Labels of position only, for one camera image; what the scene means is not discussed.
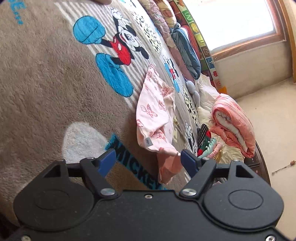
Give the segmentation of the pink fox print garment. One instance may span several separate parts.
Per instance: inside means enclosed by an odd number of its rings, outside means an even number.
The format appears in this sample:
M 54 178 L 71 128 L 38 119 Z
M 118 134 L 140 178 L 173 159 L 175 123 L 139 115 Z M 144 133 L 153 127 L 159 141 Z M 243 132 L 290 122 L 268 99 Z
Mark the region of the pink fox print garment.
M 172 145 L 175 108 L 175 89 L 150 65 L 137 102 L 137 142 L 156 153 L 161 184 L 168 184 L 182 169 L 181 153 Z

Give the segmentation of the striped red green clothes stack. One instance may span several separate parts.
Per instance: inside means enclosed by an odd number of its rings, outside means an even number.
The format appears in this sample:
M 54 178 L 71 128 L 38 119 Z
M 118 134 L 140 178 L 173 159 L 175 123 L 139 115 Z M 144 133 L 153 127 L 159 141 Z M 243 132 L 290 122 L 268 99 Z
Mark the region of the striped red green clothes stack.
M 198 129 L 197 157 L 208 157 L 214 151 L 216 145 L 217 140 L 211 136 L 211 132 L 208 129 L 208 126 L 203 123 Z

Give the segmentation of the yellow printed folded garment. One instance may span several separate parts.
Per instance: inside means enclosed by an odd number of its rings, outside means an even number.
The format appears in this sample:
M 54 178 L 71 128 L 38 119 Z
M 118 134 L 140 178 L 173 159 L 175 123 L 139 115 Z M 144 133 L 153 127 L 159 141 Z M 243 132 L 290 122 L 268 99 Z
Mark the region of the yellow printed folded garment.
M 213 159 L 216 161 L 216 163 L 219 163 L 223 156 L 223 149 L 214 150 L 213 153 L 214 153 Z

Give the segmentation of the rolled pink white quilt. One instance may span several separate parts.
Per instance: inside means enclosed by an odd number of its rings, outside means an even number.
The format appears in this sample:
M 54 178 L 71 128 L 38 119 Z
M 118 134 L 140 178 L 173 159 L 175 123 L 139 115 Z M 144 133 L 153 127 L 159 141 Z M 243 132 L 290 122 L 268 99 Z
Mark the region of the rolled pink white quilt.
M 227 94 L 219 94 L 211 109 L 214 124 L 210 131 L 229 145 L 240 149 L 243 156 L 255 154 L 256 139 L 253 125 L 238 103 Z

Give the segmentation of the grey plush toy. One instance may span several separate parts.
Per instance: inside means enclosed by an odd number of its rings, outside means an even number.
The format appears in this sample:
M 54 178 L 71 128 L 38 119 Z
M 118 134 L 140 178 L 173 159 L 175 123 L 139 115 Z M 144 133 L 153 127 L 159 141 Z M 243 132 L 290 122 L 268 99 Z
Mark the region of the grey plush toy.
M 191 82 L 190 80 L 186 81 L 186 87 L 189 94 L 191 94 L 194 104 L 196 106 L 200 106 L 200 95 L 195 89 L 195 85 L 193 84 L 193 82 Z

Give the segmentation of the colourful alphabet headboard mat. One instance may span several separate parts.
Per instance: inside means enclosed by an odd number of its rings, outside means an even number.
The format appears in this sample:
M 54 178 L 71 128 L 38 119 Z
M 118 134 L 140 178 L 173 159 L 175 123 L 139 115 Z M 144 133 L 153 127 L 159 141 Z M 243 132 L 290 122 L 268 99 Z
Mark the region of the colourful alphabet headboard mat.
M 210 78 L 211 84 L 217 89 L 219 93 L 227 94 L 227 88 L 222 85 L 218 72 L 213 60 L 212 54 L 194 20 L 191 15 L 191 11 L 187 8 L 184 1 L 171 0 L 169 1 L 177 22 L 181 26 L 185 26 L 192 36 L 195 38 L 195 45 L 198 46 L 199 60 L 201 63 L 201 72 Z

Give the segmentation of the Mickey Mouse plush blanket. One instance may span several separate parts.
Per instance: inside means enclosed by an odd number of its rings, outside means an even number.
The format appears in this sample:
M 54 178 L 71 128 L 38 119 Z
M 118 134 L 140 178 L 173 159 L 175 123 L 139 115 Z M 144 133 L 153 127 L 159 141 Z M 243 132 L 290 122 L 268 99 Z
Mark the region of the Mickey Mouse plush blanket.
M 189 148 L 199 122 L 188 78 L 140 1 L 1 3 L 1 222 L 18 224 L 14 198 L 51 162 L 98 157 L 112 137 L 132 160 L 108 181 L 159 186 L 135 114 L 151 65 L 175 90 L 172 143 Z

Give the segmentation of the bright window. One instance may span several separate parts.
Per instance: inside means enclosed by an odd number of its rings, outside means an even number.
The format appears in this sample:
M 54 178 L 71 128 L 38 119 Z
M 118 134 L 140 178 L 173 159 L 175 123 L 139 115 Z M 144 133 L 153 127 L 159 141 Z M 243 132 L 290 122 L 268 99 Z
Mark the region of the bright window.
M 184 4 L 216 61 L 287 39 L 278 1 L 185 1 Z

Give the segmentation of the orange floral pillow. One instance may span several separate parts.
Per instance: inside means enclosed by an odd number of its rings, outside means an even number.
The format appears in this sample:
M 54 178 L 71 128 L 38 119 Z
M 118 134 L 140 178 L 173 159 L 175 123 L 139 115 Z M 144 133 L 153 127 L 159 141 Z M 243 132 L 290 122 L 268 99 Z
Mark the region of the orange floral pillow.
M 169 2 L 167 0 L 154 0 L 154 2 L 159 7 L 159 10 L 168 24 L 168 27 L 174 28 L 177 24 L 177 19 Z

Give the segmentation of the purple floral comforter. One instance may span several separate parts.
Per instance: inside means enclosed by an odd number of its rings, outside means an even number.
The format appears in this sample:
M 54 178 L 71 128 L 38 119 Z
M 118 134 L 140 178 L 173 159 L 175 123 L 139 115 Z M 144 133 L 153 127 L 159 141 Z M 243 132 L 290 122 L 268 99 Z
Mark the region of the purple floral comforter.
M 168 24 L 166 23 L 163 15 L 161 14 L 159 7 L 153 0 L 141 0 L 139 2 L 151 18 L 152 22 L 162 35 L 163 39 L 165 40 L 166 45 L 168 46 L 168 49 L 170 50 L 171 55 L 173 56 L 183 76 L 187 80 L 194 82 L 193 77 L 191 76 L 189 70 L 185 66 L 182 56 L 177 46 L 175 45 L 174 40 L 171 37 L 170 28 L 168 27 Z

